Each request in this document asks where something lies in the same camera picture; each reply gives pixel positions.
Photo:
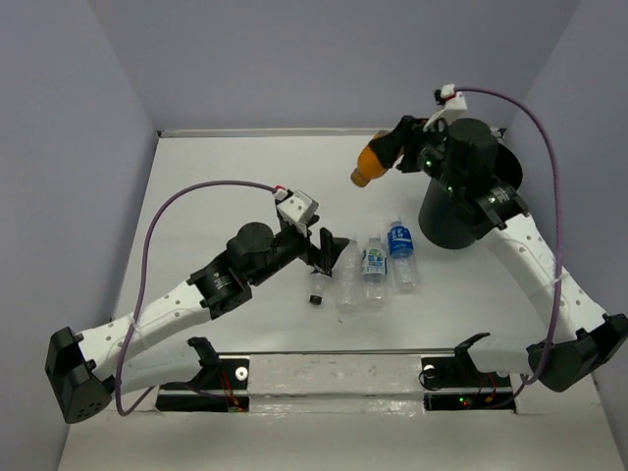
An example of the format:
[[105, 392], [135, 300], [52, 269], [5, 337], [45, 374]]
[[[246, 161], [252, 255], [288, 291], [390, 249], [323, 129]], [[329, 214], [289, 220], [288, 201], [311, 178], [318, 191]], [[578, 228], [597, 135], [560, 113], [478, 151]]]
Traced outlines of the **orange juice bottle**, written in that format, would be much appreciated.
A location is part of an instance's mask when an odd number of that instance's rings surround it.
[[350, 174], [350, 180], [358, 187], [383, 176], [396, 159], [394, 146], [388, 139], [388, 131], [378, 131], [362, 149], [357, 163]]

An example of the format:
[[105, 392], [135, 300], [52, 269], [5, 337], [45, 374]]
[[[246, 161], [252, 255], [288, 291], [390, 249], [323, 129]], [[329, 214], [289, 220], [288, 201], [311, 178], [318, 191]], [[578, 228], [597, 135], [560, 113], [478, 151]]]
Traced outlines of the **black label clear bottle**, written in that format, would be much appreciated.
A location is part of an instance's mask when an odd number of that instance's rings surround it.
[[321, 306], [326, 296], [331, 293], [333, 273], [313, 268], [308, 275], [308, 302], [313, 306]]

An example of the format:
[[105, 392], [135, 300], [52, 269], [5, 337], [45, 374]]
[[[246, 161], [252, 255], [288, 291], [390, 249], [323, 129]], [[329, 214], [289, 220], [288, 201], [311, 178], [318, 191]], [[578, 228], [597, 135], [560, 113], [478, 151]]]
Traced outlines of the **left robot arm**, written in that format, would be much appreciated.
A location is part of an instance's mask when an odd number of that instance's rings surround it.
[[158, 343], [227, 314], [257, 287], [295, 260], [330, 272], [347, 247], [345, 237], [309, 233], [285, 225], [274, 233], [263, 223], [239, 229], [225, 250], [170, 292], [130, 313], [80, 333], [66, 327], [49, 341], [44, 371], [68, 424], [82, 422], [126, 393], [166, 383], [211, 385], [220, 359], [206, 338], [166, 349]]

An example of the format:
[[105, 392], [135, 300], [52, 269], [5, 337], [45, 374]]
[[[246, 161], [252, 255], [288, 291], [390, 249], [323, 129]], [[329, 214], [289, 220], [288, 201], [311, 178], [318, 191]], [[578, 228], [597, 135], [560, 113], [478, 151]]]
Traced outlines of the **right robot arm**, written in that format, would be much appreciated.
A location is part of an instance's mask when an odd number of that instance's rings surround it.
[[609, 315], [564, 268], [556, 247], [539, 234], [518, 193], [517, 157], [484, 122], [462, 118], [447, 125], [403, 117], [375, 135], [353, 174], [364, 184], [396, 168], [430, 182], [418, 223], [423, 236], [447, 250], [482, 243], [529, 299], [547, 332], [540, 340], [478, 333], [454, 349], [453, 377], [473, 385], [488, 373], [522, 375], [562, 393], [605, 364], [627, 340], [627, 317]]

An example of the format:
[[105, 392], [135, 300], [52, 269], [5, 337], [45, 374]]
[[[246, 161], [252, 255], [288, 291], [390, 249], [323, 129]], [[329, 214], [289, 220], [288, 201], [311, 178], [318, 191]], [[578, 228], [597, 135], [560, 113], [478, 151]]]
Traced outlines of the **black cylindrical bin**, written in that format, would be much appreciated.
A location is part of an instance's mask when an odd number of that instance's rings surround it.
[[519, 160], [499, 143], [494, 180], [478, 194], [462, 197], [436, 179], [429, 182], [418, 214], [419, 228], [441, 248], [466, 248], [493, 229], [505, 229], [510, 219], [528, 213], [518, 194], [522, 181]]

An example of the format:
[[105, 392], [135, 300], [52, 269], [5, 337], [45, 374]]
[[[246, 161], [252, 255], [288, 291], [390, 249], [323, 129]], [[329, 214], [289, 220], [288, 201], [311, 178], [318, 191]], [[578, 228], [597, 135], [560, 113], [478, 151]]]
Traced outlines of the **clear unlabeled bottle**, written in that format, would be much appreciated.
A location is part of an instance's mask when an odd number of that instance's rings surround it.
[[352, 238], [336, 263], [336, 308], [340, 313], [352, 313], [362, 303], [361, 251], [358, 241]]

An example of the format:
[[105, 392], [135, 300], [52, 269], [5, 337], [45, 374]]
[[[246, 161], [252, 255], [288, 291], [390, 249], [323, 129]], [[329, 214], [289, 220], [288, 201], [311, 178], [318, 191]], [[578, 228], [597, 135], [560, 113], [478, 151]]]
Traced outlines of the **green white label bottle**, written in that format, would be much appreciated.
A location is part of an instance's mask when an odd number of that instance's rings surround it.
[[370, 237], [362, 250], [361, 278], [365, 307], [382, 310], [388, 299], [388, 258], [379, 236]]

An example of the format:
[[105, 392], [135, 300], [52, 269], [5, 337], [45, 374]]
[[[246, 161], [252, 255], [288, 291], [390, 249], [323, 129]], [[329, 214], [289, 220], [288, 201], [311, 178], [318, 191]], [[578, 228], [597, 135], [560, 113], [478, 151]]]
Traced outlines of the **blue label bottle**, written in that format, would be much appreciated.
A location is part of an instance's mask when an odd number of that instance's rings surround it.
[[387, 232], [387, 243], [397, 289], [403, 293], [414, 292], [418, 286], [414, 243], [410, 230], [400, 217], [392, 218]]

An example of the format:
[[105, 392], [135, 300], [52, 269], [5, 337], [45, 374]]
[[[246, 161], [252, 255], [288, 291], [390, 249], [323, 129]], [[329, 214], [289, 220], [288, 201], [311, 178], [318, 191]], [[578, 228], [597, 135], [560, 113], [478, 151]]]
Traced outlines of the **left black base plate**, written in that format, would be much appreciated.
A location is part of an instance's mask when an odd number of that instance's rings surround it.
[[169, 383], [158, 389], [155, 407], [162, 412], [244, 413], [249, 410], [250, 359], [221, 357], [221, 369], [198, 386]]

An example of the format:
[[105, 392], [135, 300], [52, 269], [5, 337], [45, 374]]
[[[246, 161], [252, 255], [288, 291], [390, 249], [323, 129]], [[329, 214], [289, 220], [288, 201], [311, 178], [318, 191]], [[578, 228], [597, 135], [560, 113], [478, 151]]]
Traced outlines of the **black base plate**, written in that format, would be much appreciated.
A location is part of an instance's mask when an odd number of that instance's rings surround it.
[[244, 413], [249, 410], [250, 359], [221, 357], [221, 369], [198, 386], [169, 383], [158, 389], [155, 407], [162, 412]]
[[508, 378], [467, 368], [454, 356], [421, 358], [418, 380], [423, 388], [424, 408], [429, 412], [499, 409], [515, 410], [514, 389]]

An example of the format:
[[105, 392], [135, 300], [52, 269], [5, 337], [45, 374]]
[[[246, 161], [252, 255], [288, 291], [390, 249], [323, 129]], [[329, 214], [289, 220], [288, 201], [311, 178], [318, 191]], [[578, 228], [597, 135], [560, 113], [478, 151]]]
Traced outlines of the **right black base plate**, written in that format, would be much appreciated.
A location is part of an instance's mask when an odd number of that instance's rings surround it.
[[515, 410], [514, 389], [508, 378], [467, 368], [454, 356], [421, 358], [418, 380], [423, 388], [424, 408], [429, 412], [499, 409]]

